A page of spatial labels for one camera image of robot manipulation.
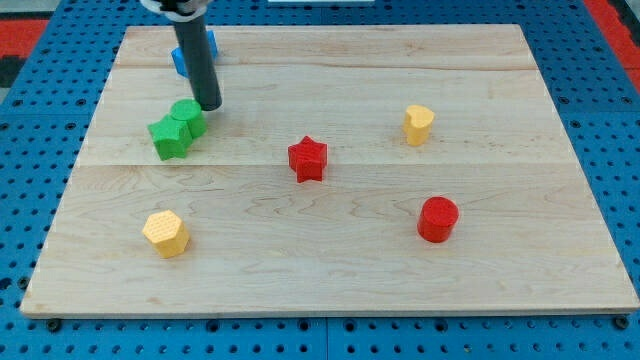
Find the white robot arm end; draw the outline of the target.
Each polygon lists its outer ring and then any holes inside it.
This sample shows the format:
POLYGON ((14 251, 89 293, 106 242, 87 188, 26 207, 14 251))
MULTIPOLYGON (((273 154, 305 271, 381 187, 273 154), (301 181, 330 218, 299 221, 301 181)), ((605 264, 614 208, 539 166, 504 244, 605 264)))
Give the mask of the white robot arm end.
POLYGON ((148 11, 163 15, 173 22, 189 22, 202 15, 212 0, 140 0, 148 11))

